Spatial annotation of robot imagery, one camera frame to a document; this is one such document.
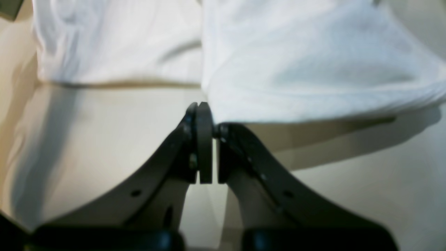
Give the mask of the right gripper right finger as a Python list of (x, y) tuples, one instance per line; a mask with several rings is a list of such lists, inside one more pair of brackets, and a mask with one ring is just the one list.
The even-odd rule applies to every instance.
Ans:
[(218, 183), (235, 194), (243, 251), (397, 251), (381, 224), (318, 194), (290, 174), (247, 127), (213, 124), (207, 102), (196, 108), (196, 162), (202, 184), (213, 181), (217, 140)]

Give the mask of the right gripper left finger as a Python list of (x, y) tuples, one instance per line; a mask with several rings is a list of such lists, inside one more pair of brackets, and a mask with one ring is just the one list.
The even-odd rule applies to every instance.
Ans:
[(49, 221), (30, 237), (30, 251), (184, 251), (179, 232), (194, 166), (196, 102), (150, 158), (99, 198)]

